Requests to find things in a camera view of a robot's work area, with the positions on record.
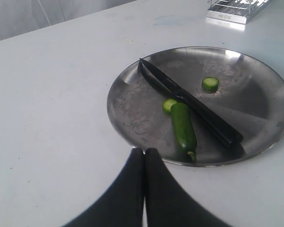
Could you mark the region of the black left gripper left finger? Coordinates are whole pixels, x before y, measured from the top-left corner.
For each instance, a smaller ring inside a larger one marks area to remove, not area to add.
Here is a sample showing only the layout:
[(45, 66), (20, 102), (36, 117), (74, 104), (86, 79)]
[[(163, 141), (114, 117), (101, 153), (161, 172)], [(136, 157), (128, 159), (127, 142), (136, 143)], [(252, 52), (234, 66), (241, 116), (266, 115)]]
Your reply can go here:
[(105, 193), (66, 227), (141, 227), (144, 207), (144, 154), (133, 148)]

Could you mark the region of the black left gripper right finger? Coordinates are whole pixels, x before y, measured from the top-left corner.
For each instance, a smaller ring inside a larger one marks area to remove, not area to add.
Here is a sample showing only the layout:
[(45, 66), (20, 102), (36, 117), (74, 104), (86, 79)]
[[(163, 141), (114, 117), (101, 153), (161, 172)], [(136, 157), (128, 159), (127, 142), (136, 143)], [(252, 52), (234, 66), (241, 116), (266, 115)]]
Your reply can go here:
[(178, 184), (155, 148), (145, 150), (145, 199), (149, 227), (228, 227)]

